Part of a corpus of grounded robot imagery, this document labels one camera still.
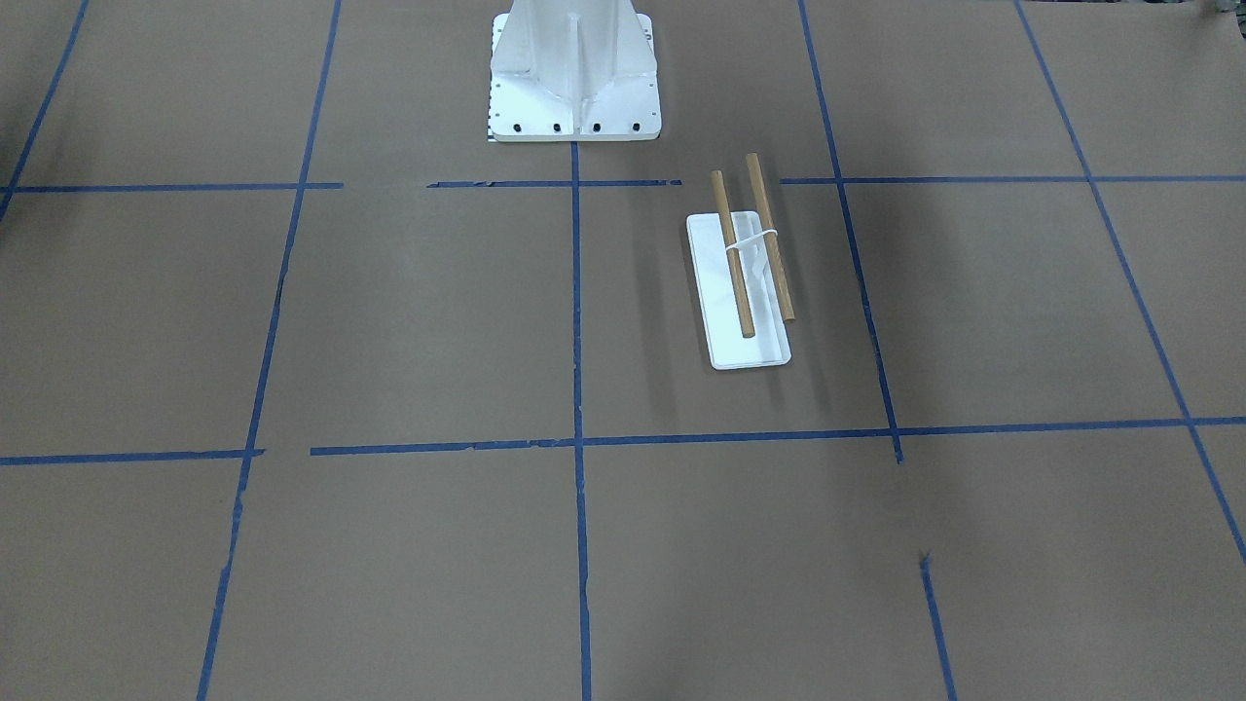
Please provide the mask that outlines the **white column pedestal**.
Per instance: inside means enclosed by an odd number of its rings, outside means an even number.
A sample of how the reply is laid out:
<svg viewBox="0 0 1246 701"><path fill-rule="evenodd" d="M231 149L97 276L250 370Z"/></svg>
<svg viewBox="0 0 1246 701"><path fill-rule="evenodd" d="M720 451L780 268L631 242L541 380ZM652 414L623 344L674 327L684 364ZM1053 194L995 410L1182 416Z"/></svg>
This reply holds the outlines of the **white column pedestal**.
<svg viewBox="0 0 1246 701"><path fill-rule="evenodd" d="M515 1L491 40L488 139L660 137L654 26L632 1Z"/></svg>

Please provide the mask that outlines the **wooden rack bar lower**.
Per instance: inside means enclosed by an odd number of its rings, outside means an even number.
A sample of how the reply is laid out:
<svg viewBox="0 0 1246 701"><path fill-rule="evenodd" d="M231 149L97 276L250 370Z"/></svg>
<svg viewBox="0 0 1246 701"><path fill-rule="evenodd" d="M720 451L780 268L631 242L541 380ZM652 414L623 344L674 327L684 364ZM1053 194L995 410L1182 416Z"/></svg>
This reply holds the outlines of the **wooden rack bar lower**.
<svg viewBox="0 0 1246 701"><path fill-rule="evenodd" d="M719 217L721 243L724 243L736 316L740 329L743 329L743 337L751 339L755 337L756 334L755 324L753 324L751 298L749 298L748 293L748 281L745 280L743 268L743 254L740 254L739 248L736 247L738 240L735 222L733 209L728 200L724 173L721 173L720 169L711 171L711 191L716 207L716 217Z"/></svg>

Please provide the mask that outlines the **white towel rack base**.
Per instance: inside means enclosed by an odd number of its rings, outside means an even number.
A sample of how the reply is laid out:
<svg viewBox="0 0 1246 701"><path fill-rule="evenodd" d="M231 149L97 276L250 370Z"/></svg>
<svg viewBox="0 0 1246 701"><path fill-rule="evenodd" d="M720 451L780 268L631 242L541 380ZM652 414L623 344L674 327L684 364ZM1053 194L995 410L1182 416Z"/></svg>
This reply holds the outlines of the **white towel rack base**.
<svg viewBox="0 0 1246 701"><path fill-rule="evenodd" d="M755 210L731 213L736 242L721 238L720 217L685 219L705 347L716 371L773 367L791 360L787 329L763 228Z"/></svg>

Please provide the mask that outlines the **wooden rack bar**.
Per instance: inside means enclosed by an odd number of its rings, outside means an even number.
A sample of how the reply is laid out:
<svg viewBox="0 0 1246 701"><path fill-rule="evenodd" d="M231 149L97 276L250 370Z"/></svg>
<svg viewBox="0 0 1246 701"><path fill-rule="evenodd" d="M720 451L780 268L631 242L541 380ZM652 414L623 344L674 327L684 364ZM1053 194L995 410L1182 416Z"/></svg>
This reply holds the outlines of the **wooden rack bar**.
<svg viewBox="0 0 1246 701"><path fill-rule="evenodd" d="M753 203L756 205L759 220L763 227L763 240L773 271L776 301L782 315L782 322L795 322L796 315L792 306L792 294L790 293L790 284L787 284L787 266L785 266L782 248L779 244L776 222L759 154L756 152L745 154L745 166L748 166L748 177L751 183Z"/></svg>
<svg viewBox="0 0 1246 701"><path fill-rule="evenodd" d="M720 169L711 171L711 191L716 207L716 217L719 217L721 243L724 243L736 316L740 329L743 329L743 337L751 339L755 337L756 334L755 324L753 324L751 298L749 298L748 293L748 281L745 280L743 268L743 254L740 254L739 248L736 247L738 240L735 222L733 209L728 200L724 173L721 173Z"/></svg>

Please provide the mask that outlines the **wooden rack bar upper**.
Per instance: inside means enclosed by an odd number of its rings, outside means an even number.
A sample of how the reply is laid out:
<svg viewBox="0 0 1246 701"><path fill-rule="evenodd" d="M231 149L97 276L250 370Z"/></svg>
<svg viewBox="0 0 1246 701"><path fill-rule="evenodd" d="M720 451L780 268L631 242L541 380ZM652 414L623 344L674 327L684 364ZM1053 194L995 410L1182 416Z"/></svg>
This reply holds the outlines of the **wooden rack bar upper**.
<svg viewBox="0 0 1246 701"><path fill-rule="evenodd" d="M792 306L792 294L790 293L790 284L787 284L787 266L785 266L782 248L779 244L776 222L759 154L756 152L745 154L745 166L748 166L748 177L751 183L753 203L756 205L759 220L763 227L763 240L773 271L776 301L782 315L782 322L795 322L796 315Z"/></svg>

